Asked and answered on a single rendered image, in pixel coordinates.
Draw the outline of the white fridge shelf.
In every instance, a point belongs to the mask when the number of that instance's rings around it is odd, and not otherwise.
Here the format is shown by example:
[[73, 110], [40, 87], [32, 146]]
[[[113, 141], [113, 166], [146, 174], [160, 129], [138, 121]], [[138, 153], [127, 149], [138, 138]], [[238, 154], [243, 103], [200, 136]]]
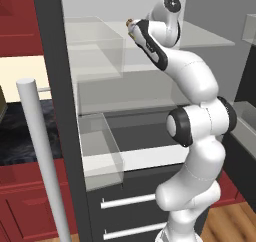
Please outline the white fridge shelf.
[[170, 145], [87, 156], [82, 163], [84, 174], [89, 177], [183, 163], [187, 154], [187, 148]]

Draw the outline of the large clear door bin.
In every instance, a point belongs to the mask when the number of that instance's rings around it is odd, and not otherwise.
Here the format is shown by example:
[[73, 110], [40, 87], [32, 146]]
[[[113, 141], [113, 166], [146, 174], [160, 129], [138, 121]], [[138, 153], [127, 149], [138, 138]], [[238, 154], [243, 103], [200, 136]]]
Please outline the large clear door bin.
[[125, 40], [98, 17], [64, 20], [71, 76], [74, 82], [120, 78]]

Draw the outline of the olive box-shaped item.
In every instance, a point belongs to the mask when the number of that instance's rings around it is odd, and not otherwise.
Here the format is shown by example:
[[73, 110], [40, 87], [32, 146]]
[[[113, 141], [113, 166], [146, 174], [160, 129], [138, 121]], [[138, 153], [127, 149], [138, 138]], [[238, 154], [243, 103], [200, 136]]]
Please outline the olive box-shaped item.
[[4, 96], [2, 87], [0, 86], [0, 123], [4, 118], [7, 108], [8, 107], [7, 107], [7, 103], [5, 100], [5, 96]]

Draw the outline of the dark fridge door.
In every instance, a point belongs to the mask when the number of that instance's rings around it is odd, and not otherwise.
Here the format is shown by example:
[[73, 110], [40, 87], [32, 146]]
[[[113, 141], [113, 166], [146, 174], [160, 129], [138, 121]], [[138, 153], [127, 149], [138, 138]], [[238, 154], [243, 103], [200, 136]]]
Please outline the dark fridge door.
[[[235, 102], [247, 101], [256, 108], [256, 46], [252, 45]], [[232, 133], [223, 138], [227, 157], [224, 170], [256, 213], [256, 160]]]
[[62, 0], [34, 0], [80, 242], [93, 242], [66, 45]]

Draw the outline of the dark fridge drawer front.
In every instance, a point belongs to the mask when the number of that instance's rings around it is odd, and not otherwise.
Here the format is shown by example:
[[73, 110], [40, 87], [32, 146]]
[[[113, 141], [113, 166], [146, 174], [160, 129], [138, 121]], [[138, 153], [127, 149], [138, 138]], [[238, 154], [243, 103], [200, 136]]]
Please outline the dark fridge drawer front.
[[156, 218], [159, 214], [163, 214], [163, 211], [157, 206], [155, 200], [107, 209], [102, 209], [100, 203], [154, 194], [159, 184], [171, 178], [180, 169], [181, 164], [175, 164], [126, 172], [122, 184], [88, 193], [90, 215], [92, 217], [113, 216], [117, 218], [129, 215], [138, 217], [140, 214], [149, 213], [152, 218]]
[[160, 210], [100, 210], [92, 220], [93, 242], [154, 242], [159, 230], [105, 240], [104, 233], [113, 233], [133, 228], [139, 228], [159, 223], [165, 223], [168, 214]]

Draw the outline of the red wall cupboards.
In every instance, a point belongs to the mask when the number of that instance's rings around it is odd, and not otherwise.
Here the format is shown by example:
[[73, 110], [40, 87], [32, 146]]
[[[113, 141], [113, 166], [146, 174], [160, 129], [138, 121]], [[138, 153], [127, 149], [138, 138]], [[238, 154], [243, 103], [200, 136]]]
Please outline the red wall cupboards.
[[0, 0], [0, 57], [42, 54], [34, 0]]

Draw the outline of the red base cupboards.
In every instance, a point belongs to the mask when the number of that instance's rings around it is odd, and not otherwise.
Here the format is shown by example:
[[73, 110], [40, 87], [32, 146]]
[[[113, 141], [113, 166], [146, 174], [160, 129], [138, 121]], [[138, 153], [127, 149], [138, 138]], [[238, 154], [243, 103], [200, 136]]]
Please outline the red base cupboards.
[[211, 205], [212, 208], [245, 202], [245, 198], [225, 171], [221, 172], [218, 183], [221, 188], [221, 197]]
[[0, 242], [57, 236], [38, 163], [0, 166]]

